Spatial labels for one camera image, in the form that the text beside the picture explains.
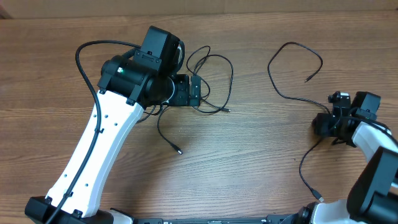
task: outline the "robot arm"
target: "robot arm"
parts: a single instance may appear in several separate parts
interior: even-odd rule
[[[336,137],[335,144],[342,140],[359,147],[368,164],[346,200],[303,207],[296,223],[398,223],[398,196],[390,193],[391,187],[398,186],[397,143],[389,130],[372,122],[380,97],[358,92],[351,104],[349,94],[336,92],[329,102],[333,114],[318,114],[315,133]],[[338,117],[342,122],[330,130]]]
[[[398,148],[380,130],[361,122],[352,140],[368,162],[348,199],[314,206],[313,224],[397,223],[398,198],[389,193],[397,187]]]
[[[132,218],[122,212],[98,210],[103,187],[124,140],[145,108],[200,105],[200,77],[191,78],[194,88],[190,88],[189,76],[177,75],[183,56],[184,44],[178,37],[150,27],[140,49],[104,63],[96,94],[101,128],[96,130],[98,117],[94,105],[87,127],[60,178],[45,197],[32,197],[28,201],[25,214],[29,218],[36,223],[132,223]],[[95,132],[99,132],[95,146],[78,176]],[[72,186],[75,176],[78,180]],[[70,187],[72,192],[65,200]]]

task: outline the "black cable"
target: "black cable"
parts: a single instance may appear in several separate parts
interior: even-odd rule
[[[351,116],[351,114],[352,114],[352,113],[354,112],[354,110],[356,110],[356,109],[358,109],[358,107],[357,107],[357,106],[355,106],[355,107],[353,107],[353,108],[349,109],[349,111],[348,111],[347,115],[348,115],[348,116]]]
[[[198,51],[200,51],[201,49],[204,49],[204,48],[208,48],[207,54],[206,54],[204,57],[202,57],[201,59],[199,59],[199,61],[195,64],[195,68],[194,68],[193,71],[192,71],[192,70],[188,67],[188,62],[190,61],[190,59],[192,58],[192,56],[194,56]],[[212,107],[214,107],[214,108],[216,108],[216,109],[213,110],[213,111],[203,111],[203,110],[201,110],[201,109],[199,109],[199,108],[197,108],[197,107],[195,107],[195,106],[193,106],[193,108],[194,108],[195,110],[201,112],[201,113],[206,113],[206,114],[214,114],[214,113],[217,113],[217,112],[220,112],[220,111],[230,112],[230,110],[227,109],[227,108],[225,108],[225,106],[228,104],[229,98],[231,97],[232,83],[233,83],[233,77],[234,77],[234,67],[232,66],[232,62],[231,62],[228,58],[226,58],[226,57],[224,57],[224,56],[222,56],[222,55],[219,55],[219,54],[210,54],[210,50],[211,50],[211,48],[210,48],[210,46],[208,46],[208,45],[203,46],[203,47],[200,47],[198,50],[194,51],[194,52],[189,56],[189,58],[187,59],[187,64],[186,64],[186,66],[187,66],[188,71],[189,71],[190,73],[192,73],[193,76],[198,76],[198,77],[201,79],[201,81],[203,81],[203,82],[206,84],[206,86],[207,86],[208,93],[207,93],[205,96],[200,96],[200,99],[201,99],[203,102],[205,102],[206,104],[208,104],[208,105],[210,105],[210,106],[212,106]],[[210,103],[209,101],[206,100],[206,97],[209,97],[209,95],[210,95],[210,86],[209,86],[209,84],[206,82],[206,80],[204,80],[201,76],[198,75],[199,70],[202,68],[202,66],[205,64],[205,62],[206,62],[210,57],[221,57],[221,58],[223,58],[224,60],[226,60],[226,61],[229,63],[229,65],[231,66],[231,79],[230,79],[230,83],[229,83],[229,91],[228,91],[227,99],[226,99],[226,101],[225,101],[225,103],[224,103],[223,106],[216,106],[216,105],[214,105],[214,104],[212,104],[212,103]]]
[[[338,141],[338,140],[339,140],[338,138],[335,138],[335,140],[333,140],[333,141],[331,142],[331,145],[334,146],[334,145],[337,145],[337,144],[344,144],[344,143],[347,143],[347,141]]]
[[[285,96],[285,95],[283,95],[283,94],[278,90],[278,88],[276,87],[276,85],[275,85],[275,83],[274,83],[274,80],[272,79],[272,76],[271,76],[270,65],[271,65],[271,62],[275,59],[275,57],[279,54],[279,52],[280,52],[284,47],[286,47],[287,45],[290,45],[290,44],[298,45],[298,46],[300,46],[300,47],[303,47],[303,48],[305,48],[305,49],[311,51],[311,52],[314,53],[316,56],[318,56],[319,60],[321,61],[321,65],[319,66],[318,70],[315,71],[312,75],[310,75],[307,79],[305,79],[304,82],[310,81],[310,80],[321,70],[321,68],[322,68],[323,59],[322,59],[322,57],[321,57],[316,51],[312,50],[311,48],[309,48],[309,47],[307,47],[307,46],[304,46],[304,45],[302,45],[302,44],[296,43],[296,42],[288,42],[288,43],[285,43],[285,44],[282,45],[282,46],[280,47],[280,49],[274,54],[274,56],[272,56],[271,60],[270,60],[269,63],[268,63],[268,66],[267,66],[268,75],[269,75],[269,79],[271,80],[272,86],[274,86],[275,91],[276,91],[281,97],[283,97],[283,98],[285,98],[285,99],[289,99],[289,100],[300,100],[300,101],[304,101],[304,102],[314,103],[314,104],[316,104],[316,105],[318,105],[318,106],[321,106],[321,107],[323,107],[324,109],[326,109],[326,111],[330,114],[329,109],[328,109],[325,105],[323,105],[323,104],[321,104],[321,103],[319,103],[319,102],[313,101],[313,100],[306,99],[306,98],[297,98],[297,97]]]
[[[132,48],[128,50],[126,53],[122,54],[122,57],[129,59],[136,54],[137,48]]]
[[[285,96],[285,95],[283,95],[283,94],[278,90],[278,88],[276,87],[275,82],[274,82],[274,80],[272,79],[272,75],[271,75],[271,63],[272,63],[272,61],[276,58],[276,56],[279,54],[279,52],[280,52],[284,47],[286,47],[287,45],[290,45],[290,44],[298,45],[298,46],[300,46],[300,47],[303,47],[303,48],[305,48],[305,49],[311,51],[312,53],[314,53],[314,54],[319,58],[319,60],[320,60],[320,62],[321,62],[321,64],[320,64],[318,70],[316,70],[312,75],[310,75],[308,78],[306,78],[304,82],[310,81],[310,80],[321,70],[321,68],[322,68],[323,59],[322,59],[322,57],[321,57],[316,51],[312,50],[311,48],[309,48],[309,47],[307,47],[307,46],[305,46],[305,45],[302,45],[302,44],[299,44],[299,43],[296,43],[296,42],[287,42],[287,43],[285,43],[284,45],[282,45],[282,46],[279,48],[279,50],[274,54],[274,56],[272,56],[272,58],[271,58],[271,59],[269,60],[269,62],[268,62],[267,71],[268,71],[269,79],[271,80],[272,86],[274,87],[275,91],[276,91],[281,97],[283,97],[283,98],[285,98],[285,99],[288,99],[288,100],[300,100],[300,101],[304,101],[304,102],[313,103],[313,104],[315,104],[315,105],[321,106],[322,108],[324,108],[324,109],[328,112],[328,114],[331,114],[330,111],[329,111],[329,109],[328,109],[325,105],[323,105],[323,104],[321,104],[321,103],[319,103],[319,102],[317,102],[317,101],[309,100],[309,99],[306,99],[306,98],[297,98],[297,97]],[[333,125],[333,127],[332,127],[331,129],[329,129],[329,130],[332,130],[333,128],[335,128],[335,127],[337,126],[337,124],[340,122],[341,116],[342,116],[342,110],[341,110],[341,108],[340,108],[340,117],[339,117],[339,119],[337,120],[336,124]],[[301,172],[301,168],[302,168],[302,166],[303,166],[303,162],[304,162],[305,157],[308,155],[308,153],[310,153],[313,149],[315,149],[315,148],[322,142],[322,140],[323,140],[323,138],[320,138],[320,139],[318,140],[318,142],[315,143],[315,145],[313,145],[313,146],[304,154],[304,156],[303,156],[303,158],[302,158],[302,160],[301,160],[300,166],[299,166],[299,168],[298,168],[298,172],[299,172],[300,177],[301,177],[301,179],[303,180],[304,184],[310,189],[312,195],[313,195],[316,199],[318,199],[319,201],[321,201],[321,202],[323,201],[322,195],[321,195],[318,191],[316,191],[315,189],[313,189],[313,188],[307,183],[307,181],[305,181],[305,179],[304,179],[304,177],[303,177],[303,175],[302,175],[302,172]]]
[[[156,109],[156,105],[152,108],[152,110],[151,110],[149,113],[144,112],[144,113],[147,114],[147,116],[145,116],[145,118],[139,119],[139,120],[137,121],[137,124],[139,124],[139,123],[145,121],[146,119],[148,119],[149,116],[152,115],[152,113],[155,111],[155,109]]]
[[[339,109],[340,109],[339,118],[337,119],[335,125],[333,125],[326,133],[329,133],[329,131],[335,129],[335,128],[337,127],[338,123],[340,123],[341,118],[343,117],[343,110],[341,109],[341,107],[339,107]],[[300,166],[298,167],[298,173],[300,174],[300,177],[301,177],[301,179],[303,180],[304,184],[310,189],[312,195],[313,195],[317,200],[319,200],[320,202],[323,202],[323,197],[322,197],[322,195],[321,195],[317,190],[315,190],[314,188],[312,188],[312,187],[307,183],[307,181],[305,181],[305,179],[304,179],[304,177],[303,177],[303,175],[302,175],[302,172],[301,172],[301,168],[302,168],[302,166],[303,166],[303,162],[304,162],[305,157],[306,157],[313,149],[315,149],[315,148],[322,142],[323,139],[324,139],[324,137],[321,137],[321,138],[318,140],[318,142],[315,143],[315,145],[313,145],[313,146],[304,154],[303,158],[301,159]]]
[[[377,130],[381,131],[383,134],[385,134],[387,137],[389,137],[391,139],[391,141],[398,146],[398,141],[387,131],[390,130],[387,125],[378,122],[378,121],[374,121],[374,120],[369,120],[369,119],[361,119],[361,118],[355,118],[355,117],[351,117],[351,116],[344,116],[342,117],[342,119],[350,119],[353,121],[360,121],[360,122],[364,122],[370,126],[372,126],[373,128],[376,128]]]
[[[184,52],[185,47],[184,47],[183,42],[180,42],[180,45],[181,45],[181,47],[182,47],[182,52]],[[192,71],[192,70],[188,67],[188,62],[190,61],[190,59],[192,58],[192,56],[194,56],[198,51],[200,51],[201,49],[204,49],[204,48],[208,48],[207,54],[206,54],[204,57],[202,57],[202,58],[195,64],[195,68],[194,68],[193,71]],[[230,112],[230,109],[225,108],[225,106],[228,104],[229,98],[230,98],[230,96],[231,96],[232,82],[233,82],[233,76],[234,76],[234,68],[233,68],[233,66],[232,66],[231,61],[230,61],[228,58],[226,58],[226,57],[224,57],[224,56],[222,56],[222,55],[218,55],[218,54],[212,54],[212,55],[211,55],[211,54],[210,54],[210,49],[211,49],[210,46],[206,45],[206,46],[200,47],[199,49],[197,49],[196,51],[194,51],[194,52],[189,56],[189,58],[187,59],[186,66],[187,66],[188,71],[189,71],[190,73],[192,73],[193,76],[198,76],[198,77],[201,79],[201,81],[203,81],[203,82],[206,84],[206,86],[207,86],[208,93],[207,93],[205,96],[202,96],[202,95],[200,96],[201,101],[203,101],[203,102],[205,102],[206,104],[208,104],[208,105],[210,105],[210,106],[216,108],[216,110],[214,110],[214,111],[202,111],[202,110],[200,110],[199,108],[194,107],[194,106],[192,106],[192,108],[194,108],[195,110],[197,110],[197,111],[199,111],[199,112],[201,112],[201,113],[206,113],[206,114],[215,114],[215,113],[220,112],[220,111]],[[208,101],[206,100],[206,99],[209,97],[209,95],[210,95],[210,91],[211,91],[211,90],[210,90],[210,86],[209,86],[208,82],[206,82],[206,80],[204,80],[201,76],[198,75],[199,70],[202,68],[202,66],[205,64],[205,62],[207,61],[207,59],[210,58],[210,57],[221,57],[221,58],[225,59],[225,60],[231,65],[231,81],[230,81],[230,83],[229,83],[229,92],[228,92],[228,97],[227,97],[227,99],[226,99],[226,101],[225,101],[225,103],[224,103],[223,106],[216,106],[216,105],[214,105],[214,104],[212,104],[212,103],[210,103],[210,102],[208,102]],[[181,59],[180,63],[178,64],[178,69],[177,69],[177,71],[181,68],[180,64],[183,62],[183,58],[184,58],[184,54],[182,55],[182,59]],[[160,109],[161,112],[160,112],[159,118],[158,118],[158,120],[157,120],[157,131],[159,132],[160,136],[161,136],[167,143],[169,143],[169,144],[173,147],[174,150],[176,150],[179,154],[183,154],[182,150],[181,150],[176,144],[174,144],[172,141],[168,140],[168,139],[162,134],[162,132],[160,131],[160,125],[159,125],[159,124],[160,124],[160,119],[161,119],[162,115],[164,114],[164,112],[165,112],[165,110],[166,110],[167,108],[168,108],[168,107],[164,108],[163,110]]]
[[[50,224],[52,222],[52,220],[55,218],[55,216],[61,210],[63,204],[67,201],[67,198],[71,197],[72,190],[75,187],[75,185],[77,183],[77,180],[79,179],[81,173],[83,172],[83,169],[85,168],[85,166],[86,166],[86,164],[88,162],[88,159],[91,156],[91,153],[93,152],[95,143],[96,143],[97,138],[98,138],[98,134],[100,133],[100,128],[101,128],[100,101],[98,100],[98,97],[96,95],[96,92],[94,90],[93,85],[90,83],[90,80],[88,79],[86,73],[83,70],[83,67],[80,64],[80,51],[83,48],[85,48],[85,47],[87,47],[89,45],[95,45],[95,44],[121,44],[121,45],[126,45],[126,46],[130,46],[130,47],[135,47],[135,48],[140,48],[141,47],[141,46],[136,45],[136,44],[131,44],[131,43],[118,41],[118,40],[96,40],[96,41],[91,41],[91,42],[87,42],[85,44],[82,44],[82,45],[79,46],[79,48],[77,48],[76,54],[75,54],[76,65],[77,65],[77,68],[79,69],[79,72],[81,73],[81,76],[83,77],[84,81],[86,82],[88,89],[90,90],[91,94],[93,95],[94,102],[95,102],[95,105],[96,105],[96,110],[97,110],[97,123],[96,123],[96,127],[95,127],[93,140],[91,141],[91,144],[90,144],[90,146],[88,148],[87,154],[86,154],[83,162],[81,163],[81,165],[80,165],[75,177],[71,181],[68,190],[64,193],[63,198],[61,199],[61,202],[58,204],[58,206],[56,207],[55,211],[53,212],[53,214],[51,214],[50,218],[45,222],[45,224]]]
[[[150,114],[150,115],[157,116],[157,115],[159,115],[160,112],[162,111],[162,108],[163,108],[163,105],[161,104],[159,110],[158,110],[156,113],[152,113],[152,111],[151,111],[150,113],[148,113],[148,112],[144,112],[144,113],[145,113],[145,114]]]
[[[160,123],[160,118],[162,117],[162,115],[164,114],[164,112],[167,110],[167,108],[169,108],[169,106],[166,106],[164,109],[162,109],[162,111],[160,112],[159,118],[157,119],[157,131],[159,132],[160,136],[162,136],[162,138],[164,139],[164,141],[167,141],[167,143],[169,143],[173,149],[178,152],[180,155],[183,154],[182,150],[175,145],[174,143],[172,143],[171,141],[169,141],[160,131],[160,127],[159,127],[159,123]]]

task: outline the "loose cable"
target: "loose cable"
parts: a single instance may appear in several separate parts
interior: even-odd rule
[[[139,124],[139,123],[145,121],[146,119],[148,119],[150,115],[153,115],[152,113],[155,111],[155,109],[156,109],[156,105],[152,108],[152,110],[151,110],[149,113],[144,112],[145,114],[147,114],[147,116],[145,116],[145,117],[142,118],[142,119],[139,119],[139,120],[137,121],[137,124]]]
[[[282,94],[282,93],[278,90],[278,88],[276,87],[276,84],[275,84],[275,82],[274,82],[274,80],[273,80],[273,78],[272,78],[272,75],[271,75],[271,63],[272,63],[272,61],[276,58],[276,56],[279,54],[279,52],[280,52],[284,47],[286,47],[286,46],[288,46],[288,45],[290,45],[290,44],[298,45],[298,46],[300,46],[300,47],[303,47],[303,48],[305,48],[305,49],[311,51],[311,52],[314,53],[314,54],[319,58],[319,60],[320,60],[320,66],[319,66],[318,70],[316,70],[312,75],[310,75],[308,78],[306,78],[304,82],[310,81],[310,80],[321,70],[321,68],[322,68],[323,59],[322,59],[322,57],[321,57],[316,51],[312,50],[311,48],[309,48],[309,47],[307,47],[307,46],[305,46],[305,45],[302,45],[302,44],[299,44],[299,43],[296,43],[296,42],[287,42],[287,43],[285,43],[284,45],[282,45],[282,46],[279,48],[279,50],[274,54],[274,56],[272,56],[272,58],[271,58],[270,61],[268,62],[267,71],[268,71],[269,79],[271,80],[272,86],[274,87],[275,91],[276,91],[281,97],[283,97],[283,98],[285,98],[285,99],[288,99],[288,100],[299,100],[299,101],[304,101],[304,102],[308,102],[308,103],[313,103],[313,104],[315,104],[315,105],[318,105],[318,106],[324,108],[324,109],[328,112],[328,114],[331,114],[331,113],[330,113],[330,110],[329,110],[325,105],[323,105],[323,104],[321,104],[321,103],[319,103],[319,102],[317,102],[317,101],[309,100],[309,99],[306,99],[306,98],[298,98],[298,97],[286,96],[286,95]],[[338,119],[338,121],[336,122],[336,124],[335,124],[332,128],[334,128],[339,122],[340,122],[340,118]],[[305,179],[304,179],[304,177],[303,177],[303,175],[302,175],[301,169],[302,169],[302,166],[303,166],[303,162],[304,162],[305,157],[306,157],[313,149],[315,149],[315,148],[322,142],[322,140],[323,140],[323,138],[320,138],[320,139],[318,140],[318,142],[315,143],[315,145],[313,145],[313,146],[304,154],[304,156],[303,156],[303,158],[302,158],[302,160],[301,160],[300,166],[298,167],[298,172],[299,172],[300,177],[301,177],[301,179],[303,180],[304,184],[310,189],[312,195],[313,195],[317,200],[319,200],[320,202],[323,201],[322,195],[321,195],[318,191],[316,191],[314,188],[312,188],[312,187],[307,183],[307,181],[305,181]]]
[[[297,98],[297,97],[285,96],[285,95],[283,95],[283,94],[278,90],[278,88],[276,87],[276,85],[275,85],[275,83],[274,83],[274,80],[272,79],[272,76],[271,76],[271,69],[270,69],[271,63],[272,63],[272,61],[276,58],[276,56],[279,54],[279,52],[280,52],[284,47],[286,47],[286,46],[288,46],[288,45],[290,45],[290,44],[298,45],[298,46],[300,46],[300,47],[303,47],[303,48],[305,48],[305,49],[311,51],[311,52],[314,53],[314,54],[319,58],[319,60],[321,61],[321,64],[320,64],[318,70],[315,71],[315,72],[314,72],[312,75],[310,75],[308,78],[306,78],[304,82],[310,81],[316,74],[318,74],[318,72],[319,72],[319,71],[321,70],[321,68],[322,68],[323,59],[322,59],[322,57],[321,57],[316,51],[312,50],[311,48],[309,48],[309,47],[307,47],[307,46],[304,46],[304,45],[302,45],[302,44],[296,43],[296,42],[288,42],[288,43],[285,43],[284,45],[282,45],[282,46],[280,47],[280,49],[274,54],[274,56],[272,56],[271,60],[268,62],[267,70],[268,70],[268,75],[269,75],[269,79],[271,80],[272,86],[274,87],[275,91],[276,91],[281,97],[283,97],[283,98],[285,98],[285,99],[288,99],[288,100],[300,100],[300,101],[304,101],[304,102],[313,103],[313,104],[316,104],[316,105],[318,105],[318,106],[323,107],[323,108],[328,112],[328,114],[330,114],[329,109],[328,109],[325,105],[323,105],[323,104],[321,104],[321,103],[319,103],[319,102],[313,101],[313,100],[306,99],[306,98]]]
[[[194,69],[193,69],[193,71],[192,71],[192,70],[189,68],[189,66],[188,66],[188,63],[189,63],[190,59],[191,59],[192,56],[194,56],[197,52],[199,52],[201,49],[204,49],[204,48],[208,48],[207,54],[206,54],[204,57],[202,57],[201,59],[199,59],[199,61],[195,64],[195,67],[194,67]],[[228,58],[226,58],[226,57],[224,57],[224,56],[222,56],[222,55],[210,54],[210,50],[211,50],[211,48],[210,48],[210,46],[208,46],[208,45],[203,46],[203,47],[200,47],[199,49],[197,49],[196,51],[194,51],[194,52],[189,56],[189,58],[187,59],[187,62],[186,62],[186,66],[187,66],[188,71],[189,71],[190,73],[192,73],[193,76],[198,76],[198,77],[200,78],[200,80],[203,81],[204,84],[207,86],[208,92],[207,92],[207,94],[205,94],[204,96],[201,95],[201,96],[200,96],[200,100],[203,101],[203,102],[205,102],[206,104],[208,104],[208,105],[210,105],[210,106],[216,108],[216,109],[213,110],[213,111],[203,111],[203,110],[199,109],[199,108],[196,107],[196,106],[192,106],[192,108],[194,108],[195,110],[197,110],[197,111],[199,111],[199,112],[201,112],[201,113],[205,113],[205,114],[215,114],[215,113],[218,113],[218,112],[220,112],[220,111],[223,111],[223,112],[231,112],[231,110],[228,109],[228,108],[225,108],[225,106],[228,104],[228,101],[229,101],[229,98],[231,97],[231,92],[232,92],[232,83],[233,83],[233,77],[234,77],[234,68],[233,68],[233,66],[232,66],[232,62],[231,62]],[[223,106],[216,106],[216,105],[210,103],[209,101],[207,101],[207,98],[210,96],[210,91],[211,91],[210,85],[208,84],[208,82],[206,82],[205,79],[203,79],[201,76],[198,75],[199,70],[202,68],[202,66],[206,63],[206,61],[207,61],[210,57],[221,57],[221,58],[225,59],[225,60],[229,63],[229,65],[231,66],[231,79],[230,79],[230,82],[229,82],[228,96],[227,96],[227,99],[226,99],[226,101],[225,101],[225,103],[224,103]],[[160,136],[161,136],[167,143],[169,143],[169,144],[171,145],[171,147],[172,147],[175,151],[177,151],[177,152],[181,155],[181,154],[183,154],[183,151],[182,151],[176,144],[174,144],[172,141],[168,140],[168,139],[162,134],[162,132],[160,131],[160,119],[161,119],[162,115],[165,113],[165,110],[166,110],[167,108],[168,108],[168,107],[164,108],[164,109],[161,110],[161,112],[160,112],[160,115],[159,115],[158,120],[157,120],[157,131],[159,132]]]

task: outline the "cable connector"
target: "cable connector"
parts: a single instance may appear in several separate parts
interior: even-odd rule
[[[223,109],[221,109],[221,111],[222,111],[222,112],[227,112],[227,113],[230,113],[230,112],[231,112],[231,110],[228,109],[228,108],[223,108]]]
[[[311,193],[317,200],[319,200],[319,202],[321,202],[321,203],[323,202],[323,197],[317,190],[312,189]]]
[[[172,143],[172,142],[169,142],[170,143],[170,145],[173,147],[173,149],[176,151],[176,152],[178,152],[180,155],[182,155],[183,154],[183,152],[182,152],[182,150],[178,147],[178,146],[176,146],[174,143]]]

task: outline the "wooden table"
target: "wooden table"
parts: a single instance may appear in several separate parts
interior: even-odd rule
[[[382,96],[379,120],[398,132],[398,11],[2,20],[1,223],[30,223],[24,215],[29,197],[47,193],[86,126],[93,99],[76,68],[76,48],[98,39],[141,44],[150,25],[181,38],[187,54],[210,45],[232,61],[232,112],[168,110],[161,128],[185,151],[182,156],[158,135],[157,118],[137,124],[108,177],[102,209],[135,217],[262,217],[313,202],[298,169],[317,140],[311,121],[321,109],[281,98],[265,73],[288,41],[317,50],[324,66],[304,83],[318,59],[300,47],[286,48],[272,64],[282,93],[327,103],[337,90],[373,92]],[[104,44],[82,52],[94,85],[103,62],[125,50]],[[228,92],[228,66],[213,58],[200,73],[218,105]],[[330,141],[303,165],[326,202],[345,198],[366,165],[359,149]]]

